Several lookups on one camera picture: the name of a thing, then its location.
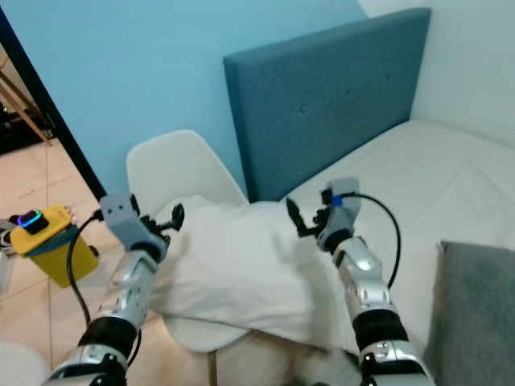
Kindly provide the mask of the white plastic chair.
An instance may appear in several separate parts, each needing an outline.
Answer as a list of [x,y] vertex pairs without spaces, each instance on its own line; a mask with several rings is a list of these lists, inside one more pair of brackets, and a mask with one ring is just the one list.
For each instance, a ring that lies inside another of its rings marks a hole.
[[[247,203],[246,195],[195,131],[163,133],[135,145],[126,155],[126,177],[141,213],[156,216],[180,196],[199,195],[216,203]],[[175,341],[189,351],[216,360],[217,350],[247,334],[231,325],[190,318],[163,317]]]

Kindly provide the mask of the wooden furniture frame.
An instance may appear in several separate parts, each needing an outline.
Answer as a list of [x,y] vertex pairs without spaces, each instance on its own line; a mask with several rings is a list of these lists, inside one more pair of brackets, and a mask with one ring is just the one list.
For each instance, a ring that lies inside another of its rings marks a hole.
[[21,87],[15,70],[0,67],[1,154],[29,145],[55,144],[54,125]]

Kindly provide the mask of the blue upholstered headboard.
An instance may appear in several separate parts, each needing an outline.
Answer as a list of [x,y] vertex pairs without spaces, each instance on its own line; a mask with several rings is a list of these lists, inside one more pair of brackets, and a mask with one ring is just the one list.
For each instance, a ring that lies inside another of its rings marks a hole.
[[250,201],[278,201],[412,114],[428,7],[226,55]]

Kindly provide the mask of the white bed mattress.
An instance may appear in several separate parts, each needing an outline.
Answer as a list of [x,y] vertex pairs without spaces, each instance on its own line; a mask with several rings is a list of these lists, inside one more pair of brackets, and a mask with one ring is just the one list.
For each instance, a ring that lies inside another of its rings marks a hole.
[[357,177],[356,222],[391,287],[410,341],[428,343],[441,241],[515,248],[515,150],[424,121],[408,121],[365,143],[296,187],[290,197],[316,209],[335,178]]

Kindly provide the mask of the black device with blue light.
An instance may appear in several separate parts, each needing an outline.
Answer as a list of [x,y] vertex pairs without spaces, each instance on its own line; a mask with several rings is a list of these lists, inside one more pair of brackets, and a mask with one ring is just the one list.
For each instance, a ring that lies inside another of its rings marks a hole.
[[23,213],[22,216],[19,216],[16,220],[16,224],[18,224],[23,231],[28,232],[29,235],[38,235],[49,228],[51,221],[48,220],[44,210],[32,209]]

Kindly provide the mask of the dark door frame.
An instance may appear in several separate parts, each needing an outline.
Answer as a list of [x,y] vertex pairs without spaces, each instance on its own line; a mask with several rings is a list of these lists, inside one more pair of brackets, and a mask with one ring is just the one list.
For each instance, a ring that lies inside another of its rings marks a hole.
[[4,14],[3,8],[0,8],[0,44],[4,47],[4,51],[11,58],[14,69],[22,78],[23,83],[28,88],[28,92],[32,96],[36,105],[40,107],[42,117],[48,119],[54,125],[54,134],[61,140],[61,144],[65,148],[67,154],[73,162],[75,168],[84,178],[85,184],[92,192],[93,198],[102,199],[106,196],[105,188],[100,179],[93,172],[93,168],[89,165],[88,159],[84,156],[68,125],[64,121],[60,111],[56,108],[54,100],[45,88],[39,74],[33,67],[29,56],[23,50],[23,45],[19,38],[16,37],[14,29],[10,25],[10,20]]

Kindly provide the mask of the white pillow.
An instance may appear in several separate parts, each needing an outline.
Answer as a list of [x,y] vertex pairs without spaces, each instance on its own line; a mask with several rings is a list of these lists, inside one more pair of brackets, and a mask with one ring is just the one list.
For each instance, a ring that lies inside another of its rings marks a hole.
[[190,350],[211,351],[250,331],[356,352],[344,290],[330,254],[299,236],[280,202],[178,199],[150,308]]

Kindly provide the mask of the yellow plastic bin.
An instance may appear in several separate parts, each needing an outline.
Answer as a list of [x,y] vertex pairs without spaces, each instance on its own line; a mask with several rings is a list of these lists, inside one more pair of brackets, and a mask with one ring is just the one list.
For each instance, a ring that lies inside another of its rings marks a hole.
[[80,228],[67,207],[54,205],[40,210],[51,221],[49,228],[29,235],[16,224],[16,216],[10,246],[16,254],[33,261],[57,286],[67,288],[72,279],[78,281],[98,268],[98,250],[78,235]]

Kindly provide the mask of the grey cushion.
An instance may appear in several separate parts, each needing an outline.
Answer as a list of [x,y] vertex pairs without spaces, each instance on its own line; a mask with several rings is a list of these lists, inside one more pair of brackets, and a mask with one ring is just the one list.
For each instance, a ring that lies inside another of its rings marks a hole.
[[515,386],[515,249],[442,242],[428,357],[438,386]]

